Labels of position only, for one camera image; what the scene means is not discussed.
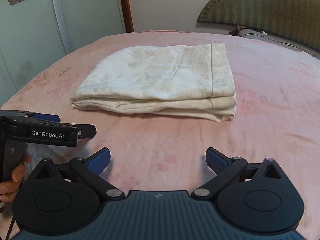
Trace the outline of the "person's left hand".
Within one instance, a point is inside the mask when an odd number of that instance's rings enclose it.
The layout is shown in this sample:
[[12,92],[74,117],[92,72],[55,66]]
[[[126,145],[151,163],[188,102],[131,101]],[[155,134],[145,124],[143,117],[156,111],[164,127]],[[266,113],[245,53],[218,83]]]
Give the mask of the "person's left hand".
[[25,175],[25,164],[31,163],[29,151],[26,150],[20,162],[14,168],[11,178],[1,182],[0,194],[1,202],[12,202],[18,192],[18,188]]

